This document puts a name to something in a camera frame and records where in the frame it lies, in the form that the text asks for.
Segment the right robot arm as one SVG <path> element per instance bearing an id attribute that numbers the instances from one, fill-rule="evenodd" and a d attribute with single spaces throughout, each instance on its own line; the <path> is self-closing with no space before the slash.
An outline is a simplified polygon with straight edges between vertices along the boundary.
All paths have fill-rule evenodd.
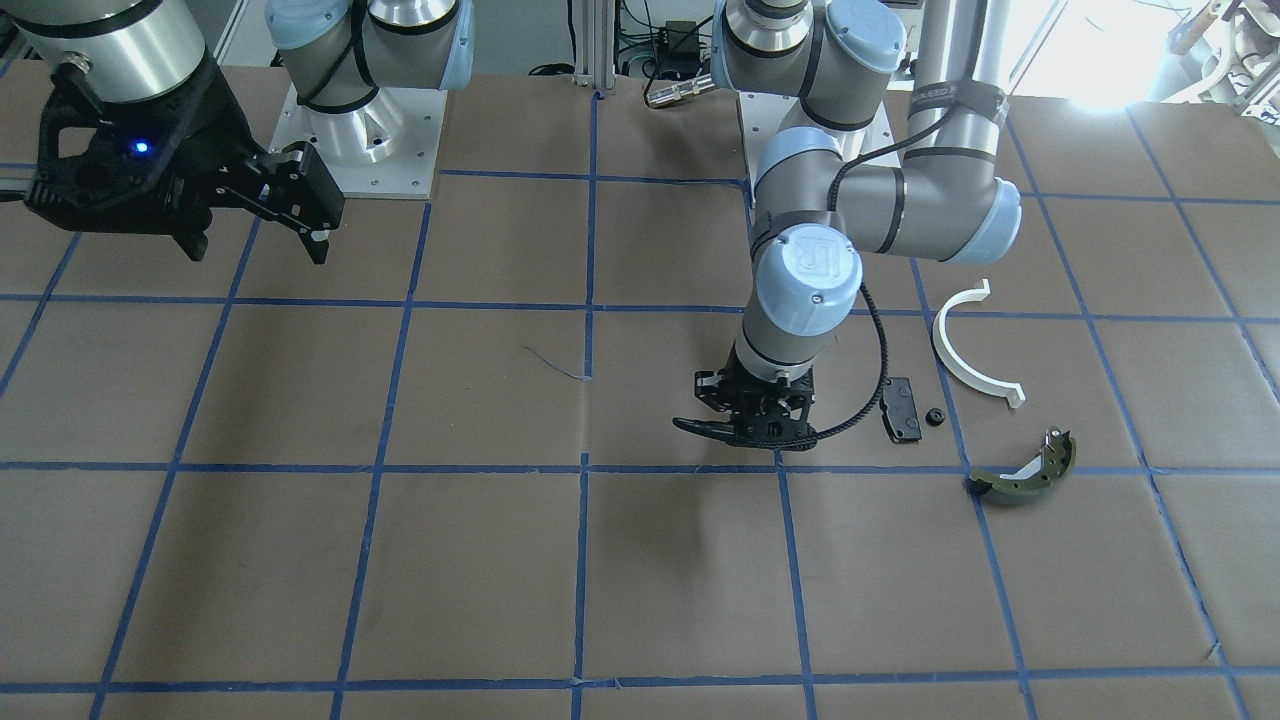
<path id="1" fill-rule="evenodd" d="M 52 92 L 33 177 L 3 188 L 63 231 L 168 236 L 204 259 L 216 208 L 297 233 L 321 265 L 346 200 L 333 167 L 374 164 L 407 124 L 394 88 L 465 87 L 471 1 L 270 1 L 265 20 L 311 131 L 257 142 L 183 1 L 5 1 Z"/>

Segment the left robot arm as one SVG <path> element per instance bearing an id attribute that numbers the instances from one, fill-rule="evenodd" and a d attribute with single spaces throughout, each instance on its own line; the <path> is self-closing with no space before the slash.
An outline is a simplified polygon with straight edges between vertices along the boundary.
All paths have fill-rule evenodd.
<path id="1" fill-rule="evenodd" d="M 756 159 L 749 234 L 753 288 L 724 366 L 695 396 L 721 421 L 677 418 L 691 434 L 749 448 L 808 450 L 813 368 L 856 299 L 864 255 L 984 265 L 1021 224 L 1021 195 L 998 177 L 1009 113 L 1006 1 L 928 1 L 908 136 L 847 158 L 881 108 L 908 45 L 879 1 L 721 1 L 712 78 L 790 96 L 796 120 Z"/>

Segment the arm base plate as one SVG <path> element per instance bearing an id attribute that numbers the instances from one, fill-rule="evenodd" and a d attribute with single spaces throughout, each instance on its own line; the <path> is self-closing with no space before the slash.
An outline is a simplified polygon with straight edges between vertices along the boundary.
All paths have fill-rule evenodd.
<path id="1" fill-rule="evenodd" d="M 748 164 L 748 208 L 755 208 L 755 184 L 759 176 L 760 155 L 776 135 L 780 119 L 786 111 L 786 101 L 768 94 L 739 92 L 739 119 L 742 135 L 742 156 Z"/>
<path id="2" fill-rule="evenodd" d="M 348 199 L 430 197 L 447 91 L 380 88 L 364 108 L 325 114 L 288 90 L 269 147 L 302 141 L 324 160 Z"/>

